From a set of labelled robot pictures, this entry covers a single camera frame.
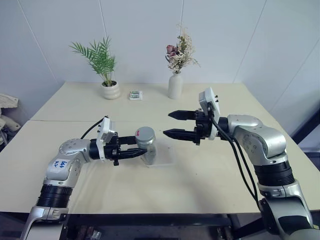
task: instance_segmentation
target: potted plant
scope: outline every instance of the potted plant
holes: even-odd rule
[[[110,39],[103,38],[101,42],[93,41],[90,47],[84,47],[78,42],[72,42],[70,46],[73,52],[85,56],[89,65],[98,74],[103,82],[101,84],[102,95],[106,99],[116,99],[120,96],[119,84],[112,80],[112,73],[115,70],[116,57],[109,53]]]
[[[181,96],[183,89],[183,78],[181,69],[189,64],[199,65],[192,55],[195,48],[192,46],[191,37],[186,33],[185,29],[182,35],[177,37],[179,43],[176,46],[166,46],[165,59],[169,62],[168,67],[173,70],[173,75],[169,79],[168,97],[178,99]]]

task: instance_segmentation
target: handwritten label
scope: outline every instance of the handwritten label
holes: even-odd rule
[[[53,169],[51,171],[54,173],[62,171],[68,165],[68,162],[70,162],[70,160],[59,158],[56,159],[52,164]]]

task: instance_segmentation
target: white vase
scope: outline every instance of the white vase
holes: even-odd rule
[[[179,99],[183,88],[183,78],[181,73],[173,73],[169,79],[168,97],[171,99]]]
[[[116,81],[112,81],[112,83],[112,86],[104,86],[102,83],[100,85],[102,96],[105,99],[113,100],[121,95],[119,84]]]

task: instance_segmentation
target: white table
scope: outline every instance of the white table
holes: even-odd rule
[[[65,84],[0,153],[0,212],[29,212],[40,195],[48,162],[57,154],[59,145],[80,137],[103,115],[117,121],[119,136],[131,136],[137,128],[150,126],[157,139],[169,141],[163,130],[192,130],[194,121],[174,120],[167,114],[198,108],[198,92],[208,85],[187,84],[185,89],[192,99],[184,95],[180,100],[168,99],[160,90],[164,85],[122,86],[124,92],[143,90],[143,101],[127,100],[127,92],[120,99],[105,100],[94,92],[97,87],[91,83]],[[311,210],[320,209],[319,171],[274,118],[242,84],[211,87],[219,95],[222,116],[250,114],[284,133],[289,162],[307,204]],[[88,135],[95,137],[95,131]],[[85,164],[71,195],[70,213],[258,212],[226,141],[202,140],[200,146],[171,141],[176,155],[173,166],[148,168],[139,157],[120,160],[117,167],[112,162]]]

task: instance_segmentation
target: pink dried rose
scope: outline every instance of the pink dried rose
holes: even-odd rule
[[[173,47],[173,51],[177,54],[178,53],[178,48],[176,46]]]
[[[175,55],[177,55],[174,51],[172,51],[172,52],[170,52],[169,53],[169,57],[173,57],[173,56],[175,56]]]
[[[169,53],[171,53],[174,49],[175,49],[174,46],[168,45],[168,46],[166,46],[166,53],[169,54]]]

